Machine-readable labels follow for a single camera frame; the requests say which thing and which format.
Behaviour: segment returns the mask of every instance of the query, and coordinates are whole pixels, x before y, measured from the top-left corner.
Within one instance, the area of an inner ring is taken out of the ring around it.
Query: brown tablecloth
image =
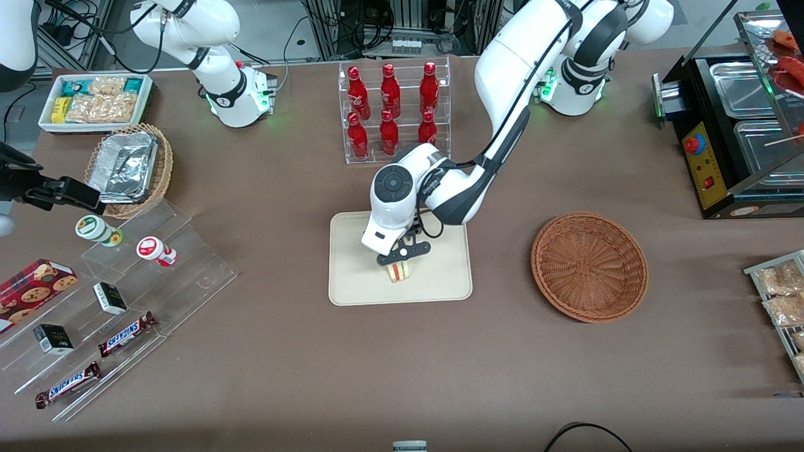
[[[174,149],[168,199],[242,274],[72,421],[51,423],[0,380],[12,450],[542,450],[592,421],[635,450],[801,450],[804,401],[741,269],[804,248],[802,220],[704,221],[650,75],[678,51],[627,51],[583,117],[533,106],[531,124],[468,224],[474,293],[461,302],[336,307],[330,218],[368,210],[376,171],[347,166],[337,64],[293,67],[277,113],[229,129],[190,72],[155,72],[150,123]],[[490,136],[475,59],[452,58],[453,155]],[[42,133],[48,175],[79,178],[95,136]],[[539,227],[589,210],[631,231],[650,265],[624,320],[576,322],[540,295]],[[38,257],[74,261],[81,211],[16,206],[0,279]],[[617,448],[591,432],[568,441]],[[565,446],[565,450],[579,450]]]

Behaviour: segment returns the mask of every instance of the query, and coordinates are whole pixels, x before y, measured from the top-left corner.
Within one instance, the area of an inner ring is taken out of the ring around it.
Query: wooden skewer
[[[804,139],[804,135],[796,135],[795,137],[787,137],[787,138],[784,138],[782,140],[776,140],[775,142],[766,143],[765,147],[777,145],[777,144],[783,143],[783,142],[791,142],[793,140],[798,140],[798,139]]]

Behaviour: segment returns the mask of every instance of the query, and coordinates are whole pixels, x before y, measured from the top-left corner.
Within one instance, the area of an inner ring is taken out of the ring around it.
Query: red button
[[[690,154],[697,151],[699,146],[700,142],[698,141],[698,138],[691,137],[684,141],[684,150]]]

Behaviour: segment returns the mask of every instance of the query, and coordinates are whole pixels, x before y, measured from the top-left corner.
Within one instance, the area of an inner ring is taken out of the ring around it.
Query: packaged snack
[[[798,333],[793,333],[790,335],[793,338],[793,343],[796,344],[799,351],[804,351],[804,331],[799,331]]]
[[[64,327],[42,323],[34,328],[36,342],[50,355],[67,355],[74,348]]]
[[[72,97],[57,97],[53,104],[53,111],[51,112],[51,122],[54,124],[63,124],[64,116],[70,109]]]
[[[89,94],[89,85],[92,80],[73,80],[64,84],[61,97],[73,97],[76,94]]]
[[[118,94],[109,107],[107,122],[129,122],[137,105],[137,94],[124,91]]]
[[[125,87],[125,77],[95,77],[89,85],[90,94],[108,94],[116,96],[123,92]]]
[[[798,294],[774,297],[762,304],[777,326],[804,325],[804,302]]]
[[[142,86],[142,79],[128,79],[125,82],[125,91],[139,94],[140,87]]]
[[[76,284],[64,265],[39,259],[0,284],[0,333],[19,323],[60,292]]]
[[[67,111],[67,114],[64,115],[64,120],[66,122],[89,122],[89,111],[92,109],[93,98],[94,96],[76,94],[72,98],[70,109]]]
[[[112,99],[114,97],[106,94],[98,94],[92,98],[92,106],[87,113],[87,122],[93,124],[109,122],[106,118],[109,116],[109,109],[112,108]]]
[[[757,280],[771,296],[797,294],[804,290],[804,277],[794,261],[757,271]]]
[[[93,361],[89,364],[89,367],[62,381],[58,386],[51,388],[50,391],[42,391],[36,394],[36,408],[44,409],[64,394],[75,391],[88,381],[99,380],[101,377],[101,367],[98,366],[97,362]]]
[[[142,334],[142,332],[147,328],[150,328],[151,325],[154,325],[156,322],[157,321],[154,318],[154,315],[151,314],[150,311],[146,312],[145,315],[138,318],[137,321],[131,325],[128,325],[123,331],[112,336],[112,338],[108,341],[98,345],[98,349],[101,353],[100,357],[105,358],[106,356],[109,356],[114,349],[123,347],[132,339]]]
[[[804,374],[804,353],[799,353],[798,355],[794,356],[793,364],[800,373]]]
[[[95,291],[95,298],[100,303],[100,308],[114,315],[125,314],[128,307],[120,295],[120,290],[116,286],[112,286],[108,282],[99,282],[92,287]]]
[[[795,261],[782,262],[776,267],[776,273],[779,276],[781,286],[792,289],[795,292],[804,290],[804,277]]]

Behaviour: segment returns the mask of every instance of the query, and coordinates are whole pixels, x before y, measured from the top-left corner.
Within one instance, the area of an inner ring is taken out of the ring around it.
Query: black clamp
[[[383,256],[382,254],[377,256],[377,263],[385,266],[406,261],[414,257],[424,256],[429,253],[430,250],[433,249],[430,242],[416,241],[416,235],[421,232],[421,218],[416,216],[410,229],[408,229],[401,239],[396,241],[396,247],[392,249],[387,256]],[[405,239],[409,239],[411,244],[405,243]]]

